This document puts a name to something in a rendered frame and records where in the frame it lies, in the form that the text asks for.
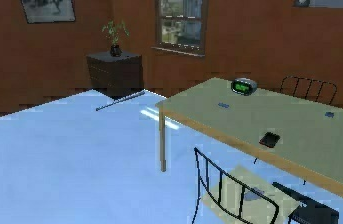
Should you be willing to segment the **framed grey wall picture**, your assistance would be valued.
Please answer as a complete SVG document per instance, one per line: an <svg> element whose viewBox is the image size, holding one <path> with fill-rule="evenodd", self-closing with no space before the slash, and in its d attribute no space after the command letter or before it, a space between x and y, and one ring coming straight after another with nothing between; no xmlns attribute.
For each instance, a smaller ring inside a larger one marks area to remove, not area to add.
<svg viewBox="0 0 343 224"><path fill-rule="evenodd" d="M20 0L28 24L74 22L73 0Z"/></svg>

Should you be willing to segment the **black metal chair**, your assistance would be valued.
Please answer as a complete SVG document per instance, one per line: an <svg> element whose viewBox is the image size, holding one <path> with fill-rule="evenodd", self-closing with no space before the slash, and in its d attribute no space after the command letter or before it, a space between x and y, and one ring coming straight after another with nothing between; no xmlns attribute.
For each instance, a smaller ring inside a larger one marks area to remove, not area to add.
<svg viewBox="0 0 343 224"><path fill-rule="evenodd" d="M289 216L287 224L338 224L339 212L314 199L283 186L278 182L272 185L300 203Z"/></svg>
<svg viewBox="0 0 343 224"><path fill-rule="evenodd" d="M280 82L279 92L293 97L331 105L338 87L333 82L288 75Z"/></svg>

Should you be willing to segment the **dark brown chest of drawers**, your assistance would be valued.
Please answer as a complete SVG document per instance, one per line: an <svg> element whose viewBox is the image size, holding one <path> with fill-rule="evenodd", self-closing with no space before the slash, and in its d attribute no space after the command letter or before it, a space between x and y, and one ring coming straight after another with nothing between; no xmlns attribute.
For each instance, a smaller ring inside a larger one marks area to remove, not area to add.
<svg viewBox="0 0 343 224"><path fill-rule="evenodd" d="M99 52L86 59L94 90L116 100L144 89L141 55L123 51L113 57L110 52Z"/></svg>

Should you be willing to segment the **black metal chair tan seat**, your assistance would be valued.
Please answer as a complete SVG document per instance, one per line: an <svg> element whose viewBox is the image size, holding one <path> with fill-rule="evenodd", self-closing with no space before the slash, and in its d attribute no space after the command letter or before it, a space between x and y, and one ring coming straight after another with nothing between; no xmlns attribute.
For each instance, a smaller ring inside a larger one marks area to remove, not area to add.
<svg viewBox="0 0 343 224"><path fill-rule="evenodd" d="M226 172L198 148L194 155L197 199L191 224L195 224L201 202L224 224L284 224L300 206L241 165Z"/></svg>

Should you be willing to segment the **pale wooden table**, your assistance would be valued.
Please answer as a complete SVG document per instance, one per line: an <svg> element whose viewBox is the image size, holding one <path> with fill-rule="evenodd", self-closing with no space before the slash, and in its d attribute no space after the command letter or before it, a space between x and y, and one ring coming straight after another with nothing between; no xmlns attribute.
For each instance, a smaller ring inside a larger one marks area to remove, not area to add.
<svg viewBox="0 0 343 224"><path fill-rule="evenodd" d="M229 108L222 108L225 103ZM250 96L211 78L156 104L160 154L170 118L343 198L343 109L257 89ZM325 116L333 112L334 117ZM259 143L280 136L274 148Z"/></svg>

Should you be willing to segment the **grey alarm clock green display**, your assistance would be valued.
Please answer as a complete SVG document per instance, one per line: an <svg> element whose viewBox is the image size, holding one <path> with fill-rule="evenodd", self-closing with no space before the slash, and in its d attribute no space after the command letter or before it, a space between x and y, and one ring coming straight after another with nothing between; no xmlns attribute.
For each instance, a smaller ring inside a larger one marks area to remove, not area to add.
<svg viewBox="0 0 343 224"><path fill-rule="evenodd" d="M257 83L254 80L248 78L236 78L231 83L231 90L234 93L249 96L252 95L258 88Z"/></svg>

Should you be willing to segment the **green house plant black pot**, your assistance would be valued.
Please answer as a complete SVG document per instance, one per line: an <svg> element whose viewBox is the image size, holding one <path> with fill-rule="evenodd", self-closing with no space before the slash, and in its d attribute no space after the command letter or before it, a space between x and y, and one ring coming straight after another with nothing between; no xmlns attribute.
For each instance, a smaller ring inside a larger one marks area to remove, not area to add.
<svg viewBox="0 0 343 224"><path fill-rule="evenodd" d="M110 55L112 57L120 57L122 50L119 45L119 38L122 34L129 36L130 33L126 27L124 21L115 23L113 20L109 21L106 25L103 25L101 32L105 34L105 37L111 42Z"/></svg>

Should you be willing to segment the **black mobile phone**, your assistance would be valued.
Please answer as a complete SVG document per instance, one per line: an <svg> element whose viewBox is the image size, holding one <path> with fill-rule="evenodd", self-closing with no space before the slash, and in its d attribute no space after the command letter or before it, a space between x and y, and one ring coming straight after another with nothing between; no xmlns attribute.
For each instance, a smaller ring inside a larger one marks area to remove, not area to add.
<svg viewBox="0 0 343 224"><path fill-rule="evenodd" d="M274 148L279 140L280 136L278 134L266 132L265 135L260 139L259 143L268 148Z"/></svg>

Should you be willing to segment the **brown framed window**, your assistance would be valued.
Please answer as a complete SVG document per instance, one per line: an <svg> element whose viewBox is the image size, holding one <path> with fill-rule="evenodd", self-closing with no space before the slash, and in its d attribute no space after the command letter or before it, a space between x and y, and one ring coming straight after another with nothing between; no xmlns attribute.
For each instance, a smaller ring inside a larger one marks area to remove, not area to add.
<svg viewBox="0 0 343 224"><path fill-rule="evenodd" d="M205 56L209 0L154 0L156 50Z"/></svg>

